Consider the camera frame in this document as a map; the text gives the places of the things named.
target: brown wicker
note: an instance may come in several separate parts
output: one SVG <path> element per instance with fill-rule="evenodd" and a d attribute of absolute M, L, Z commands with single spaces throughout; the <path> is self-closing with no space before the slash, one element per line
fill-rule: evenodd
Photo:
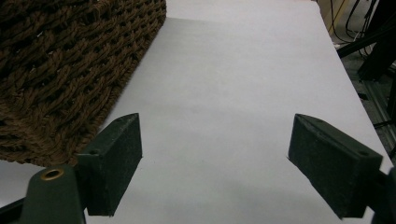
<path fill-rule="evenodd" d="M 0 5 L 0 159 L 75 164 L 163 25 L 165 0 Z"/>

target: woven rope texture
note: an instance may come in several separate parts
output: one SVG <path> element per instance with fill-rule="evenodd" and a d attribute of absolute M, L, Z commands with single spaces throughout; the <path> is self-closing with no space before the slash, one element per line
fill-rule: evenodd
<path fill-rule="evenodd" d="M 165 15 L 165 0 L 1 1 L 0 159 L 75 164 Z"/>

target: wicker basket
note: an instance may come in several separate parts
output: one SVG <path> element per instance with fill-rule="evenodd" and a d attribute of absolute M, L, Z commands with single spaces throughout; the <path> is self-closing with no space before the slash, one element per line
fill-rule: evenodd
<path fill-rule="evenodd" d="M 0 5 L 0 159 L 74 164 L 163 25 L 165 0 Z"/>

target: white surface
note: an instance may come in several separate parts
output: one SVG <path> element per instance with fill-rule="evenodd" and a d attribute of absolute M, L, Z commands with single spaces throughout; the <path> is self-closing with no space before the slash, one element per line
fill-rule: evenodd
<path fill-rule="evenodd" d="M 386 153 L 318 8 L 298 5 L 262 6 L 278 13 L 245 25 L 167 19 L 106 122 L 140 113 L 144 158 L 116 215 L 89 223 L 342 223 L 287 159 L 294 114 Z M 4 205 L 37 168 L 0 169 Z"/>

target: table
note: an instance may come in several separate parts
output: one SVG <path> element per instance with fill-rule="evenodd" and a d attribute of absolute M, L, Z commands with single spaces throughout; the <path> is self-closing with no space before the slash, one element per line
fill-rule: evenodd
<path fill-rule="evenodd" d="M 371 211 L 340 221 L 287 159 L 295 113 L 386 156 L 318 6 L 235 0 L 212 14 L 224 2 L 169 0 L 169 18 L 105 124 L 140 113 L 144 158 L 116 215 L 88 223 L 370 223 Z M 391 166 L 386 157 L 381 170 Z M 4 205 L 39 168 L 0 169 Z"/>

